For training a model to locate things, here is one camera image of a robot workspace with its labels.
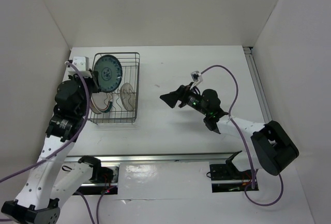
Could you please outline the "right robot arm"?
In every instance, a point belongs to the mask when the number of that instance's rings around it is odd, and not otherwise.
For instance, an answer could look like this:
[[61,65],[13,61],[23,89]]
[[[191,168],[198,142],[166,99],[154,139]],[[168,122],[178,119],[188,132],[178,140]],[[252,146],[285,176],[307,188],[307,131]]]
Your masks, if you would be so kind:
[[237,153],[226,165],[230,178],[238,178],[251,168],[263,169],[277,176],[298,156],[299,150],[277,121],[266,124],[247,121],[221,108],[221,100],[213,89],[199,94],[188,85],[161,95],[160,99],[170,108],[189,106],[204,115],[203,122],[208,130],[241,139],[245,151]]

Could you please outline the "white plate teal red rim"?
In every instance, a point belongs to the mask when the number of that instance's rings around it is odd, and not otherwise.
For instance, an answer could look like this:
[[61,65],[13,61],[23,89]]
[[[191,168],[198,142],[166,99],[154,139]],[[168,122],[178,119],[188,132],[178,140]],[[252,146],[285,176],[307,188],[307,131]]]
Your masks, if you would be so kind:
[[95,93],[92,94],[91,99],[95,107],[101,112],[101,114],[109,113],[113,106],[113,96],[111,93]]

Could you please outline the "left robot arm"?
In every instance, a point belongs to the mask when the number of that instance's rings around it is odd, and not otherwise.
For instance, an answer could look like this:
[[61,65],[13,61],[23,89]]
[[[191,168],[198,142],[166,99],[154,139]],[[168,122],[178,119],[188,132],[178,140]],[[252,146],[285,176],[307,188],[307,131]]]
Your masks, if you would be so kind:
[[1,213],[9,220],[56,223],[61,208],[83,183],[97,182],[102,178],[101,161],[83,156],[76,168],[56,181],[64,160],[86,124],[91,94],[97,91],[97,81],[90,72],[85,76],[74,73],[58,86],[56,105],[40,157],[27,168],[29,176],[19,194],[2,206]]

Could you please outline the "blue floral plate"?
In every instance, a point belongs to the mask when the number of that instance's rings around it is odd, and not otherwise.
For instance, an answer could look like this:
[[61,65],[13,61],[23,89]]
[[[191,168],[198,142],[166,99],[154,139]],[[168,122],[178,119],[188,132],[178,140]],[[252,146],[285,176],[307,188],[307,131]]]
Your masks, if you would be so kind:
[[99,58],[93,71],[98,73],[99,87],[104,93],[114,92],[122,82],[123,69],[119,60],[113,55],[103,55]]

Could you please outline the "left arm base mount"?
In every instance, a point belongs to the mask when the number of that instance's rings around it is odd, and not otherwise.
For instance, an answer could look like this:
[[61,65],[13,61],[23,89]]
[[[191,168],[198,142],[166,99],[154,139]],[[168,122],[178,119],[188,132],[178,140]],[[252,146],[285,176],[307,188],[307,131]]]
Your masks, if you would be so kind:
[[62,165],[62,171],[69,173],[79,164],[86,163],[92,166],[93,175],[91,179],[84,182],[76,191],[83,195],[116,195],[118,192],[117,183],[119,166],[107,166],[100,159],[92,156],[82,156],[75,162],[66,162]]

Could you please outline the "aluminium rail frame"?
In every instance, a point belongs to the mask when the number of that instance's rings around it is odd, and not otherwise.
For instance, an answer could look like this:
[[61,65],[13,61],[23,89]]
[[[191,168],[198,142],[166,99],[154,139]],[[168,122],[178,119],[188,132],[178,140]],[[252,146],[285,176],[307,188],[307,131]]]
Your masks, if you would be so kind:
[[137,119],[133,124],[87,122],[70,156],[156,155],[235,152],[240,139],[209,131],[190,107],[170,108],[159,97],[191,82],[200,71],[200,90],[214,89],[232,115],[267,122],[270,111],[257,66],[241,46],[74,47],[71,56],[97,53],[140,55]]

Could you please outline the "clear glass plate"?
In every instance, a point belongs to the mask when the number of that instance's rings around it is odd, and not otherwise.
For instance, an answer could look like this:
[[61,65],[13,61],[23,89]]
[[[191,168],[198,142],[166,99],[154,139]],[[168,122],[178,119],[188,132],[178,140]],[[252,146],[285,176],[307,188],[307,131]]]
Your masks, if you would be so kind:
[[120,98],[125,110],[132,112],[136,107],[136,94],[129,83],[124,83],[120,88]]

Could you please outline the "orange sunburst plate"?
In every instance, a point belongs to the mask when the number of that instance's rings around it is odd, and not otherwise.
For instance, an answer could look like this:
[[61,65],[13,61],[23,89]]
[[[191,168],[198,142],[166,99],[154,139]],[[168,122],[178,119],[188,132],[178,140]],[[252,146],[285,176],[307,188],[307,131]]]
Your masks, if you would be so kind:
[[90,99],[90,101],[89,101],[89,108],[93,113],[101,114],[101,112],[95,107],[92,99]]

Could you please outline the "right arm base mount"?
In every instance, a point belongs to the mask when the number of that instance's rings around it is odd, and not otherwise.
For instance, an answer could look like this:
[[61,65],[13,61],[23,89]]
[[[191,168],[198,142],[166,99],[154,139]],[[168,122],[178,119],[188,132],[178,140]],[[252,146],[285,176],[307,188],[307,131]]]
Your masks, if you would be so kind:
[[212,193],[240,192],[252,182],[250,169],[239,171],[233,164],[233,159],[239,152],[234,153],[223,163],[212,163],[206,177],[211,180]]

